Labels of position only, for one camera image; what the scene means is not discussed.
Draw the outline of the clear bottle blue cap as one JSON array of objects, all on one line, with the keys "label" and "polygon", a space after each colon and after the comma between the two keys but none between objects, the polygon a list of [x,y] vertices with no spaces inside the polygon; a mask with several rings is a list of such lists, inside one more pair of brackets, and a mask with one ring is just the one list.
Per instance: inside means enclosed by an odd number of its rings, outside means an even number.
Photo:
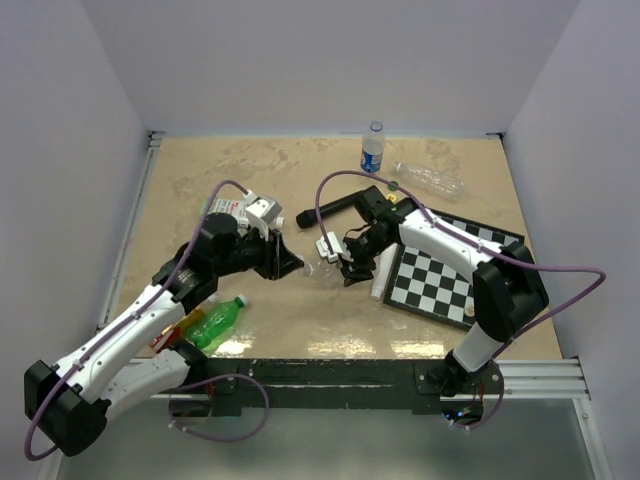
[{"label": "clear bottle blue cap", "polygon": [[313,260],[307,262],[311,267],[311,274],[304,278],[309,278],[318,286],[323,288],[339,288],[343,286],[343,276],[340,272],[340,264],[327,263],[324,260]]}]

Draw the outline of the green plastic bottle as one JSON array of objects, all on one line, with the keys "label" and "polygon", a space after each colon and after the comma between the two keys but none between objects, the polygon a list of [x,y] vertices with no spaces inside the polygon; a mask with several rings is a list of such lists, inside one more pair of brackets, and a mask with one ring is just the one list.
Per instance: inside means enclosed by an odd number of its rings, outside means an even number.
[{"label": "green plastic bottle", "polygon": [[186,330],[185,338],[203,352],[217,350],[233,333],[241,310],[248,304],[244,294],[218,304]]}]

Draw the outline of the clear plastic bottle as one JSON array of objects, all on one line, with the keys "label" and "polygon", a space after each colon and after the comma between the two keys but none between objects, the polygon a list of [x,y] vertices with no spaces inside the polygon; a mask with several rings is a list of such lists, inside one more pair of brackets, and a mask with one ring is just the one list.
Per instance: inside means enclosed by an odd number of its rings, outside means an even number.
[{"label": "clear plastic bottle", "polygon": [[457,201],[464,192],[461,180],[417,163],[396,162],[392,172],[405,183],[445,200]]}]

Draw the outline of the Pepsi bottle blue label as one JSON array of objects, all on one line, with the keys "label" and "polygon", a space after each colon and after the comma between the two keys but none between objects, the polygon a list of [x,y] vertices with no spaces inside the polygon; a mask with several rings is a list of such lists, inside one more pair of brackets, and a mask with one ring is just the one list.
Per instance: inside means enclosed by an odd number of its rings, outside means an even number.
[{"label": "Pepsi bottle blue label", "polygon": [[377,174],[382,165],[386,137],[383,123],[372,121],[369,130],[362,135],[361,169],[369,174]]}]

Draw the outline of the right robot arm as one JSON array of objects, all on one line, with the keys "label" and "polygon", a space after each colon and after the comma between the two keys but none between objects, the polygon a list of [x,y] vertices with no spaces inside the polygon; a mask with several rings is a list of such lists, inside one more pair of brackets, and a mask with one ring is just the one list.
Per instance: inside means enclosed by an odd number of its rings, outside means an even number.
[{"label": "right robot arm", "polygon": [[353,205],[368,228],[342,241],[346,287],[371,280],[375,258],[393,244],[424,252],[471,285],[475,324],[432,378],[445,396],[469,392],[494,354],[549,304],[538,272],[520,266],[533,262],[531,252],[521,242],[485,242],[410,198],[392,203],[376,187],[359,192]]}]

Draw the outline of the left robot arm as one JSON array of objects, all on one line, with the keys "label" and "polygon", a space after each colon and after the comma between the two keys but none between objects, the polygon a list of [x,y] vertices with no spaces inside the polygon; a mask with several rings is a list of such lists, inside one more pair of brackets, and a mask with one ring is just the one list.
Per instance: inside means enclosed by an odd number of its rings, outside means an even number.
[{"label": "left robot arm", "polygon": [[115,381],[125,365],[165,327],[181,320],[218,288],[220,278],[248,270],[266,280],[279,280],[304,267],[278,229],[237,230],[236,219],[214,213],[203,217],[191,240],[152,277],[128,309],[84,345],[47,364],[33,363],[24,374],[24,409],[31,424],[25,456],[41,431],[68,457],[86,450],[102,434],[118,407],[133,396],[148,398],[180,387],[200,390],[207,380],[203,355],[182,345],[164,355],[158,368],[138,374],[140,387]]}]

